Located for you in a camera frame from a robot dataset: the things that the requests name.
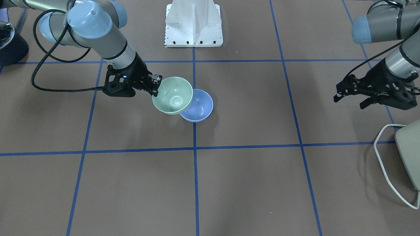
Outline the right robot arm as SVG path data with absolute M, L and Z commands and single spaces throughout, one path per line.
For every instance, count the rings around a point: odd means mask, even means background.
M 33 23 L 44 38 L 53 43 L 51 49 L 39 48 L 45 53 L 31 76 L 34 88 L 49 92 L 102 91 L 111 97 L 133 97 L 136 90 L 144 90 L 151 96 L 158 95 L 162 76 L 151 73 L 137 51 L 128 43 L 120 28 L 127 24 L 127 12 L 117 1 L 96 0 L 2 0 L 1 1 L 1 66 L 22 60 L 29 47 L 9 22 L 8 9 L 40 10 Z M 108 63 L 104 86 L 84 89 L 48 89 L 35 84 L 35 76 L 47 58 L 66 63 L 52 55 L 58 45 L 94 50 Z

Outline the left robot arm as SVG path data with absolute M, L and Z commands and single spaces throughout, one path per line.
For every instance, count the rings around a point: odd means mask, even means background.
M 390 54 L 358 79 L 350 71 L 336 85 L 335 103 L 350 95 L 365 95 L 360 108 L 380 104 L 397 109 L 417 105 L 419 88 L 420 33 L 419 4 L 408 6 L 408 0 L 375 0 L 366 15 L 352 23 L 351 35 L 357 44 L 399 40 L 390 47 Z

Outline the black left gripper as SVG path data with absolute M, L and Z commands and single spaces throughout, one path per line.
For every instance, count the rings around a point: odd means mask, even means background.
M 385 60 L 381 60 L 377 65 L 370 69 L 366 76 L 359 79 L 358 90 L 366 92 L 370 96 L 359 103 L 360 109 L 365 109 L 370 105 L 379 103 L 381 97 L 394 99 L 410 99 L 410 92 L 405 87 L 405 79 L 394 75 L 387 67 Z M 355 95 L 354 89 L 337 89 L 333 96 L 333 101 L 337 103 L 345 96 Z

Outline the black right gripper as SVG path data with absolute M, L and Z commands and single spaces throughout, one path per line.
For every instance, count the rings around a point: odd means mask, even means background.
M 152 96 L 158 96 L 158 89 L 162 82 L 162 75 L 152 74 L 138 53 L 133 61 L 125 68 L 128 84 L 135 89 L 144 90 Z

